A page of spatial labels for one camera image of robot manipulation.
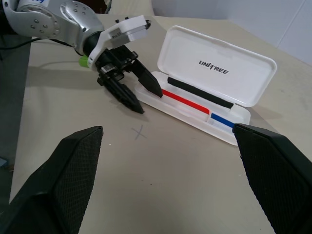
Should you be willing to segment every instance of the table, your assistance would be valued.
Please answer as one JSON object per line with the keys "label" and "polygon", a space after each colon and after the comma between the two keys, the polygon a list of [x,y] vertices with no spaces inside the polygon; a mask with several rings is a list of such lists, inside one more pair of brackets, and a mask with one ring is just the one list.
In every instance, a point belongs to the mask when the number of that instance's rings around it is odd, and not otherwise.
{"label": "table", "polygon": [[[105,27],[121,16],[99,15]],[[286,135],[312,159],[312,68],[227,20],[152,17],[147,38],[129,44],[150,70],[167,30],[181,25],[274,59],[278,72],[251,124]],[[33,43],[11,199],[71,133],[102,125],[97,175],[81,234],[273,234],[237,147],[152,107],[123,107],[79,67],[79,56],[51,42]],[[129,74],[126,83],[136,79]],[[137,136],[142,128],[144,136]]]}

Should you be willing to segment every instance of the white wall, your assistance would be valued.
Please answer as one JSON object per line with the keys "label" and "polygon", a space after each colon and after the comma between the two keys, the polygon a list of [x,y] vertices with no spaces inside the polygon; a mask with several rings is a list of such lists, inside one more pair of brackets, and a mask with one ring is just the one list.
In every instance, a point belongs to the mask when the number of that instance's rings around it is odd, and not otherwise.
{"label": "white wall", "polygon": [[312,0],[153,0],[156,15],[229,19],[312,65]]}

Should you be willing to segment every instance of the pencil mark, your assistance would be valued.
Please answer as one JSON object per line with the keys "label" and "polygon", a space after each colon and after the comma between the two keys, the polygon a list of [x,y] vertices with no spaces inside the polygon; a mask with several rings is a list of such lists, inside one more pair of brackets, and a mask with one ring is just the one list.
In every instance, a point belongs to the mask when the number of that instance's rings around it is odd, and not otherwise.
{"label": "pencil mark", "polygon": [[137,130],[134,129],[134,128],[131,128],[131,129],[137,133],[137,136],[136,136],[135,140],[137,140],[139,136],[142,136],[142,137],[144,137],[144,138],[147,139],[147,137],[141,133],[141,132],[142,132],[142,129],[143,129],[143,124],[141,125],[141,128],[140,128],[139,131],[137,131]]}

